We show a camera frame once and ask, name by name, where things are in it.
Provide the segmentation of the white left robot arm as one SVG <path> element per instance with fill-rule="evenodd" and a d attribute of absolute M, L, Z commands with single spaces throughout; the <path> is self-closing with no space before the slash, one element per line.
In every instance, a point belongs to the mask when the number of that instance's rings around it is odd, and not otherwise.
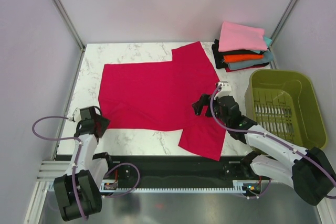
<path fill-rule="evenodd" d="M 95 154 L 99 139 L 110 121 L 100 108 L 79 109 L 79 120 L 73 135 L 75 149 L 65 173 L 55 178 L 53 187 L 63 221 L 88 219 L 102 209 L 99 187 L 103 178 L 111 178 L 115 165 L 108 161 L 108 153 Z"/>

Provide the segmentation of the magenta t shirt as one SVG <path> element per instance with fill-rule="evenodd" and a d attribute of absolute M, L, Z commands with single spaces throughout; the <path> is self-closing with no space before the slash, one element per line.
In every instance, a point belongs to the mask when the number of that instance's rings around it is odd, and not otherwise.
<path fill-rule="evenodd" d="M 172 50 L 172 61 L 106 64 L 98 95 L 111 129 L 181 130 L 179 147 L 218 161 L 225 130 L 192 104 L 219 81 L 200 42 Z"/>

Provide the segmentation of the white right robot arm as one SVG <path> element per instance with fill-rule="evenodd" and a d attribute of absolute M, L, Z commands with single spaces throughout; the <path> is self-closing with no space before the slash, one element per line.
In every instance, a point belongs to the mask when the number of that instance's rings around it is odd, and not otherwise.
<path fill-rule="evenodd" d="M 206 106 L 206 116 L 224 128 L 230 136 L 262 153 L 252 152 L 240 166 L 248 179 L 256 175 L 274 179 L 293 188 L 306 203 L 316 206 L 321 200 L 332 199 L 335 171 L 325 153 L 317 148 L 306 149 L 268 132 L 252 119 L 242 115 L 238 103 L 230 95 L 202 94 L 192 104 L 196 115 Z"/>

